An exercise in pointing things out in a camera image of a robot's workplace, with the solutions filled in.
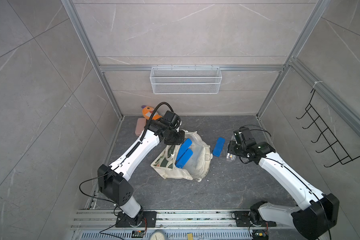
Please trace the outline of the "beige canvas bag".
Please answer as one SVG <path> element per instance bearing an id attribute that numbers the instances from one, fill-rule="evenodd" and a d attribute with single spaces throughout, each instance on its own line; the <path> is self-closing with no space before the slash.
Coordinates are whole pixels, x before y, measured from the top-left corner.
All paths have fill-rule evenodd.
<path id="1" fill-rule="evenodd" d="M 210 146 L 202 140 L 197 132 L 185 131 L 185 139 L 192 140 L 189 149 L 193 151 L 193 155 L 183 169 L 175 166 L 181 145 L 166 146 L 151 163 L 151 167 L 163 179 L 187 179 L 200 182 L 208 174 L 213 158 Z"/>

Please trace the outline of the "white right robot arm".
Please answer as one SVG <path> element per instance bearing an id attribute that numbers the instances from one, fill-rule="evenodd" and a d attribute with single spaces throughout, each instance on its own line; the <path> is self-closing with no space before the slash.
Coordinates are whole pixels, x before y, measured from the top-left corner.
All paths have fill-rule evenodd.
<path id="1" fill-rule="evenodd" d="M 251 223 L 275 222 L 295 228 L 307 240 L 331 240 L 331 228 L 338 221 L 340 201 L 324 194 L 294 171 L 266 142 L 239 144 L 230 141 L 228 153 L 246 158 L 266 170 L 293 197 L 295 207 L 260 201 L 251 206 Z"/>

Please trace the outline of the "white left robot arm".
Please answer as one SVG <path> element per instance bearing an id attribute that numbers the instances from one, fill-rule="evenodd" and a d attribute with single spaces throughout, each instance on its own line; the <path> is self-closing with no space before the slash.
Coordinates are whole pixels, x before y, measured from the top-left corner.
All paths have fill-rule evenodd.
<path id="1" fill-rule="evenodd" d="M 131 219 L 140 217 L 143 208 L 133 197 L 134 189 L 129 180 L 146 157 L 160 142 L 165 145 L 180 146 L 185 140 L 185 132 L 180 130 L 181 118 L 175 114 L 170 104 L 159 103 L 153 113 L 161 106 L 169 107 L 169 110 L 154 120 L 149 117 L 148 122 L 139 138 L 110 165 L 101 165 L 98 168 L 98 186 L 100 192 L 109 200 L 115 202 L 118 207 Z"/>

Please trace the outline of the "clear pink compass case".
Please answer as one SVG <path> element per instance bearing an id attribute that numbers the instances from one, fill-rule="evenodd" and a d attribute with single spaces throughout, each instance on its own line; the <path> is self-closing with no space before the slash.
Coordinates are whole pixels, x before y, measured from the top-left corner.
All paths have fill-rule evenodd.
<path id="1" fill-rule="evenodd" d="M 236 146 L 236 144 L 237 143 L 234 140 L 231 140 L 228 144 L 227 157 L 226 157 L 228 162 L 233 162 L 236 159 L 236 155 L 235 155 L 235 151 L 234 151 L 234 147 Z"/>

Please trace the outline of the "blue compass set case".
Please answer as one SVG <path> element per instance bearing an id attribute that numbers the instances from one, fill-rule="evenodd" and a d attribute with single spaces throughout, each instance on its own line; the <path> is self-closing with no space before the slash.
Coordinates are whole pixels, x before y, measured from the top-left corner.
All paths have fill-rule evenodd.
<path id="1" fill-rule="evenodd" d="M 224 138 L 221 138 L 221 137 L 219 137 L 217 139 L 217 142 L 216 142 L 215 147 L 213 149 L 213 156 L 215 156 L 215 157 L 220 157 L 221 156 L 221 153 L 222 153 L 223 148 L 224 148 L 225 141 L 226 140 Z"/>

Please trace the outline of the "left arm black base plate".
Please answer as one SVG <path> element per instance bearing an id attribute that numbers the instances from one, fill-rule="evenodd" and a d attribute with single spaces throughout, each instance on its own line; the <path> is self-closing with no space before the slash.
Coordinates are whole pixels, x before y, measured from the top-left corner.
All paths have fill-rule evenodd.
<path id="1" fill-rule="evenodd" d="M 157 212 L 140 211 L 136 217 L 131 218 L 124 212 L 119 212 L 116 221 L 116 228 L 141 227 L 154 228 L 157 221 Z"/>

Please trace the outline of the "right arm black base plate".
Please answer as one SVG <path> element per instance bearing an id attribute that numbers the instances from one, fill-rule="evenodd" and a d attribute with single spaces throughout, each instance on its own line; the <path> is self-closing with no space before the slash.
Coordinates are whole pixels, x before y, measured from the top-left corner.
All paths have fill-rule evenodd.
<path id="1" fill-rule="evenodd" d="M 237 227 L 276 227 L 275 222 L 266 222 L 258 214 L 250 210 L 233 211 L 231 218 L 236 222 Z"/>

